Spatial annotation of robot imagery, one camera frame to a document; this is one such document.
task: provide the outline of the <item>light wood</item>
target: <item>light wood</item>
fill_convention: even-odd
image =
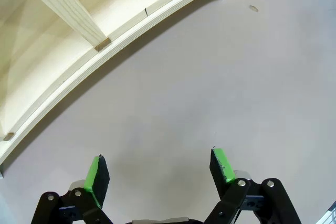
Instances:
[[[106,39],[79,0],[42,0],[94,47]]]
[[[141,34],[192,0],[80,0],[112,39],[97,52],[41,0],[0,3],[0,163],[36,123],[84,78]]]

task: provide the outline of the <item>wooden slat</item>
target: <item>wooden slat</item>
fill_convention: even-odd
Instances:
[[[42,0],[94,47],[106,39],[79,0]]]

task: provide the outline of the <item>curved wooden edge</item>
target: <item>curved wooden edge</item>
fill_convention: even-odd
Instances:
[[[2,141],[4,138],[5,138],[5,134],[4,134],[4,131],[2,130],[2,126],[0,123],[0,141]]]
[[[51,95],[28,117],[19,127],[13,137],[5,142],[0,141],[0,164],[20,143],[27,133],[72,89],[74,89],[87,76],[97,70],[102,64],[113,57],[129,43],[137,39],[147,30],[155,26],[160,21],[170,16],[181,7],[193,0],[173,0],[160,9],[153,12],[147,18],[130,28],[127,32],[115,39],[108,47],[94,55],[90,60],[83,64],[67,80],[56,88]]]

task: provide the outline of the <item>gray floor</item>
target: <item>gray floor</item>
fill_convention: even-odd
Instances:
[[[102,153],[114,223],[204,220],[218,201],[216,145],[255,181],[281,179],[302,223],[315,223],[336,199],[335,32],[336,0],[194,1],[29,133],[3,165],[3,205],[30,223],[43,192],[65,193]]]

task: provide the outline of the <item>green gripper pad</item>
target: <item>green gripper pad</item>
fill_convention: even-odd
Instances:
[[[84,189],[90,193],[99,208],[102,208],[110,182],[105,158],[102,155],[94,157],[89,173],[84,182]]]
[[[220,148],[213,148],[211,150],[210,171],[221,198],[226,186],[236,179],[236,175],[227,161],[223,150]]]

